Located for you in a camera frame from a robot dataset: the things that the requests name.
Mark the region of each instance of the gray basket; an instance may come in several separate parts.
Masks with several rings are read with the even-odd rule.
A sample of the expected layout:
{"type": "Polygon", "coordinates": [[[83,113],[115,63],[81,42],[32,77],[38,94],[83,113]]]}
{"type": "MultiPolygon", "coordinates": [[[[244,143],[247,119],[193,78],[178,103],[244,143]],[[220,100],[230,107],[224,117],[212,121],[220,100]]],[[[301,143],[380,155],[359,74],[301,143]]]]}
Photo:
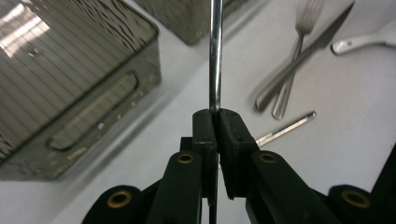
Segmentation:
{"type": "MultiPolygon", "coordinates": [[[[196,44],[210,29],[210,0],[135,0],[188,45],[196,44]]],[[[227,17],[247,0],[224,0],[227,17]]]]}
{"type": "Polygon", "coordinates": [[[158,28],[118,0],[0,2],[0,178],[63,174],[161,79],[158,28]]]}

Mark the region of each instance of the white table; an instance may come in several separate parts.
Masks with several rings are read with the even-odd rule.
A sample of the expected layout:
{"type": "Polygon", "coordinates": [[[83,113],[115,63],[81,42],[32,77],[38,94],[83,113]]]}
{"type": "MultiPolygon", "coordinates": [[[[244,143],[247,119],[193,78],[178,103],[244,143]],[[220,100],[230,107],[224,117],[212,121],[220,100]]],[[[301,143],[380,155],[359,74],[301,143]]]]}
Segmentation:
{"type": "MultiPolygon", "coordinates": [[[[322,193],[341,184],[370,191],[396,141],[395,48],[371,46],[338,57],[330,48],[321,50],[298,71],[285,118],[272,118],[273,104],[263,113],[253,109],[255,90],[293,48],[296,2],[250,3],[230,18],[224,29],[221,107],[238,112],[254,138],[316,110],[314,121],[262,149],[280,154],[322,193]]],[[[336,8],[325,7],[316,28],[336,8]]],[[[394,0],[356,0],[334,40],[374,31],[394,19],[395,11],[394,0]]],[[[155,22],[161,30],[163,82],[139,106],[145,112],[138,119],[133,119],[137,112],[124,117],[58,180],[0,182],[2,224],[80,223],[107,189],[144,189],[162,177],[180,137],[191,136],[191,115],[208,108],[209,42],[206,37],[188,47],[155,22]]],[[[203,209],[207,223],[205,202],[203,209]]],[[[245,200],[227,199],[222,176],[218,209],[219,223],[249,223],[245,200]]]]}

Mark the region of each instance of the metal rod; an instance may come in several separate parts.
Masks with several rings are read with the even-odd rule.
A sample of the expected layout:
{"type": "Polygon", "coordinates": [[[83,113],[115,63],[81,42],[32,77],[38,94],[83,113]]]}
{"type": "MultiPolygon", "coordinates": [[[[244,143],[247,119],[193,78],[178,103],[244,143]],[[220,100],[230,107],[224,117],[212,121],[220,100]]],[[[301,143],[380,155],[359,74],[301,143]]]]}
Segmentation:
{"type": "Polygon", "coordinates": [[[209,111],[220,111],[221,43],[223,0],[211,0],[210,61],[209,61],[209,111]]]}
{"type": "Polygon", "coordinates": [[[281,135],[288,133],[293,129],[298,128],[301,125],[307,123],[308,121],[314,119],[316,116],[317,116],[317,112],[312,111],[309,114],[305,115],[303,118],[297,119],[293,123],[286,125],[286,127],[283,127],[273,133],[268,133],[264,137],[261,137],[256,140],[257,146],[262,147],[263,145],[271,142],[272,140],[280,137],[281,135]]]}

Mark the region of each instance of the knife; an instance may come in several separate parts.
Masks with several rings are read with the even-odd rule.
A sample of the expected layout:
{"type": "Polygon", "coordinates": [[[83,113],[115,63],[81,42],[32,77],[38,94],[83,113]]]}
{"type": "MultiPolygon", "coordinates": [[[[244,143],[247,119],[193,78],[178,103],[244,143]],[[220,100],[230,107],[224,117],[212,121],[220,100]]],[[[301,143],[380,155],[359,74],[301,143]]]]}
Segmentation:
{"type": "Polygon", "coordinates": [[[306,48],[300,56],[298,56],[293,62],[287,64],[285,63],[281,72],[276,76],[271,76],[265,82],[262,91],[256,98],[256,108],[259,111],[265,110],[268,104],[271,102],[273,96],[280,90],[283,83],[288,79],[289,76],[293,74],[296,70],[309,56],[311,56],[318,49],[324,49],[334,37],[335,33],[341,27],[350,10],[353,7],[354,2],[351,2],[347,8],[341,12],[341,14],[336,17],[335,21],[331,23],[323,32],[319,35],[318,39],[315,40],[308,48],[306,48]]]}

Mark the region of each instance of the fork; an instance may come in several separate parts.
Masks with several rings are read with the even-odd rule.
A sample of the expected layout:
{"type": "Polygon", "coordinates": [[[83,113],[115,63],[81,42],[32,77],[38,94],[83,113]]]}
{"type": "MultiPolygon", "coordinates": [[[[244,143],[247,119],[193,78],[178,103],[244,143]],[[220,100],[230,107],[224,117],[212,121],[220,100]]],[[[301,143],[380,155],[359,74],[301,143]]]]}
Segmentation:
{"type": "MultiPolygon", "coordinates": [[[[296,31],[298,34],[297,45],[294,50],[293,60],[295,60],[301,53],[304,36],[311,34],[314,29],[321,10],[323,8],[324,0],[308,0],[300,11],[296,22],[296,31]]],[[[276,99],[276,104],[273,110],[273,117],[275,119],[282,119],[285,115],[286,106],[290,97],[291,86],[293,84],[294,74],[288,78],[280,89],[279,95],[276,99]]]]}

